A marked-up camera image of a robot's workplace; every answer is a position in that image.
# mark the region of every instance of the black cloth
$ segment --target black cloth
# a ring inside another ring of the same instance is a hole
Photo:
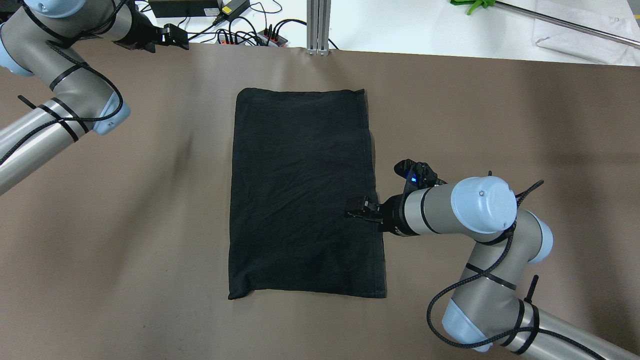
[[[278,289],[383,298],[382,234],[345,218],[377,201],[364,90],[237,96],[229,299]]]

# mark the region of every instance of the metal rod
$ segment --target metal rod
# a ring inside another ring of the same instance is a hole
[[[585,34],[594,35],[594,36],[597,36],[599,38],[603,38],[603,39],[619,42],[621,44],[629,45],[629,46],[635,47],[636,49],[640,49],[640,42],[638,42],[637,40],[621,37],[619,35],[607,33],[607,32],[602,31],[602,30],[589,28],[588,26],[575,24],[575,23],[567,21],[567,20],[558,19],[557,17],[545,15],[543,13],[534,12],[532,10],[519,8],[519,7],[513,6],[511,4],[503,3],[502,1],[496,1],[494,6],[496,6],[498,8],[503,8],[503,9],[514,11],[514,12],[522,13],[522,14],[524,14],[526,16],[529,16],[529,17],[532,17],[534,19],[539,19],[539,20],[542,20],[542,21],[550,22],[551,24],[564,26],[565,28],[577,30],[577,31],[580,31],[580,32],[585,33]]]

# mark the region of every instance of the white label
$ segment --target white label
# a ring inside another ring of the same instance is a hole
[[[203,10],[206,16],[218,16],[220,14],[219,8],[204,8]]]

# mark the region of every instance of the light blue joint cap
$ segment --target light blue joint cap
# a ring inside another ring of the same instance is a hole
[[[0,24],[0,66],[6,67],[10,72],[16,75],[33,76],[33,73],[31,71],[25,69],[24,67],[21,67],[17,62],[15,62],[15,60],[11,57],[11,55],[9,55],[9,52],[4,47],[1,36],[2,27],[4,24],[5,22]]]
[[[451,208],[462,225],[480,234],[507,229],[518,212],[509,184],[495,176],[460,181],[451,192]]]
[[[77,13],[85,2],[86,0],[24,0],[36,13],[55,19]]]
[[[540,261],[543,261],[551,253],[551,249],[554,247],[554,235],[551,233],[549,226],[545,224],[544,221],[540,220],[536,214],[529,210],[527,210],[527,212],[536,218],[538,225],[540,225],[540,230],[542,231],[542,244],[540,245],[540,251],[538,251],[538,255],[536,255],[535,258],[528,262],[529,264],[537,264]]]
[[[442,318],[442,326],[451,337],[462,344],[473,344],[488,339],[464,314],[453,299],[449,299],[449,305]],[[478,352],[487,352],[492,345],[493,343],[489,343],[473,349]]]
[[[111,94],[109,101],[107,101],[107,105],[104,106],[100,117],[109,115],[113,113],[118,108],[118,95],[114,92]],[[93,125],[93,130],[100,135],[107,135],[111,130],[115,129],[116,126],[122,124],[124,120],[131,114],[131,108],[127,105],[126,102],[122,103],[122,107],[120,111],[116,115],[112,117],[98,121]]]

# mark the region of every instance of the robotic arm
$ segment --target robotic arm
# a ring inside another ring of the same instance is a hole
[[[71,46],[103,37],[127,49],[189,48],[177,26],[153,26],[133,0],[25,0],[0,24],[0,66],[37,76],[55,93],[0,131],[0,195],[80,137],[105,135],[131,110],[114,84]]]
[[[531,301],[537,278],[524,300],[515,297],[525,266],[542,261],[553,246],[549,227],[519,209],[542,182],[515,195],[491,174],[447,184],[426,163],[404,160],[394,170],[406,179],[402,194],[384,204],[366,197],[349,199],[346,215],[377,222],[379,231],[399,236],[460,233],[476,241],[460,281],[429,304],[427,321],[441,340],[479,352],[498,341],[535,360],[640,359],[538,309]],[[431,323],[435,302],[452,290],[442,325],[459,343]]]

